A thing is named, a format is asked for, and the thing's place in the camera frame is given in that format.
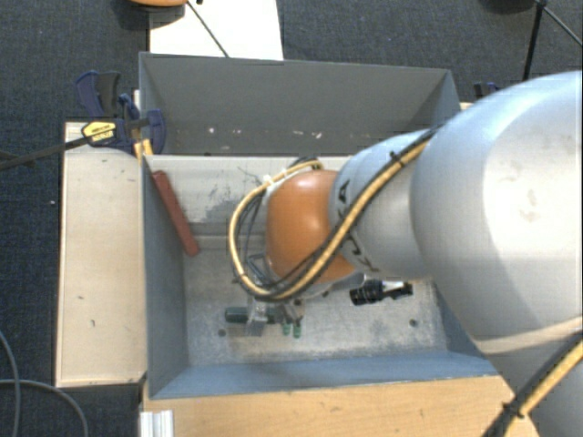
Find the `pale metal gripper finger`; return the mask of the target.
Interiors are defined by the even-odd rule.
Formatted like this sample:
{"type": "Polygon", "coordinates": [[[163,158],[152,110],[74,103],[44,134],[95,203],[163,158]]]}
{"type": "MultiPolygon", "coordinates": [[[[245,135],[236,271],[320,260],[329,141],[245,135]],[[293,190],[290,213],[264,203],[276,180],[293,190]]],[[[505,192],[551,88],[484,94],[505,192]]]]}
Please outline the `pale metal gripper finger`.
{"type": "Polygon", "coordinates": [[[245,324],[245,335],[250,337],[260,337],[268,324],[268,314],[252,312],[248,315],[248,319],[245,324]]]}

